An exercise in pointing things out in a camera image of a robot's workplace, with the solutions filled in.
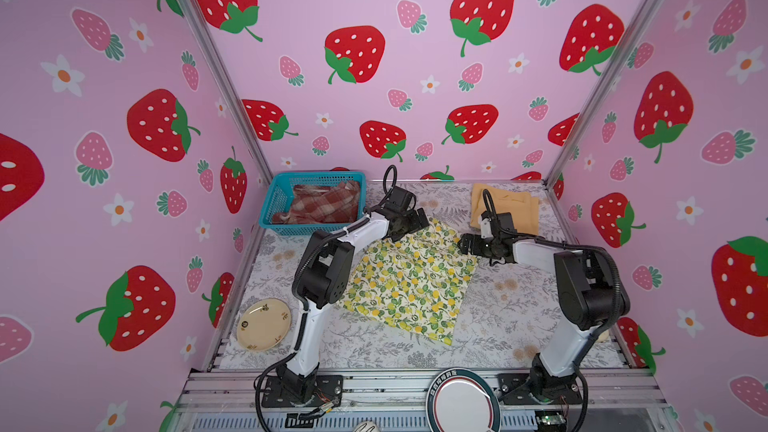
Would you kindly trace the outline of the lemon print skirt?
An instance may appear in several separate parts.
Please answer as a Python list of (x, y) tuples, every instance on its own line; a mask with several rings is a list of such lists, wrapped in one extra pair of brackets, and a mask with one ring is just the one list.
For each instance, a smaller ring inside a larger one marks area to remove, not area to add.
[(463, 254), (459, 234), (432, 218), (401, 240), (369, 245), (350, 274), (341, 306), (390, 327), (453, 343), (454, 327), (477, 258)]

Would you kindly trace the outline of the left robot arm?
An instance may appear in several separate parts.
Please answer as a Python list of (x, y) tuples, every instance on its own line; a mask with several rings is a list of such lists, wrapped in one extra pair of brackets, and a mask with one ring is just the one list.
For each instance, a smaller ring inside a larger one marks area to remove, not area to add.
[(301, 315), (289, 357), (277, 366), (280, 384), (293, 401), (305, 403), (314, 393), (327, 308), (345, 294), (356, 252), (380, 240), (395, 243), (427, 228), (426, 214), (415, 204), (412, 192), (393, 186), (357, 221), (310, 237), (292, 283)]

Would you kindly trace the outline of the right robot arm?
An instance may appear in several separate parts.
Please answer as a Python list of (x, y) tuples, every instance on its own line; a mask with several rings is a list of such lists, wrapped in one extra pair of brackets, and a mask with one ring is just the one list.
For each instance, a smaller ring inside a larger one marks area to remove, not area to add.
[(545, 348), (532, 361), (524, 389), (540, 403), (575, 385), (581, 363), (598, 338), (630, 310), (618, 267), (602, 247), (555, 242), (520, 233), (512, 217), (483, 214), (481, 232), (458, 242), (461, 253), (491, 265), (531, 266), (555, 276), (562, 318)]

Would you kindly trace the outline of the yellow skirt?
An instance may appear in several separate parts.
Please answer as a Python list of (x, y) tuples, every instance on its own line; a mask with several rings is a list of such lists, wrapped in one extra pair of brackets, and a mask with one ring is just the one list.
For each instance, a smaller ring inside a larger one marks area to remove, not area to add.
[(528, 192), (513, 192), (476, 183), (472, 188), (470, 226), (480, 228), (480, 219), (486, 206), (482, 192), (488, 190), (496, 212), (510, 213), (515, 229), (520, 233), (539, 234), (539, 199)]

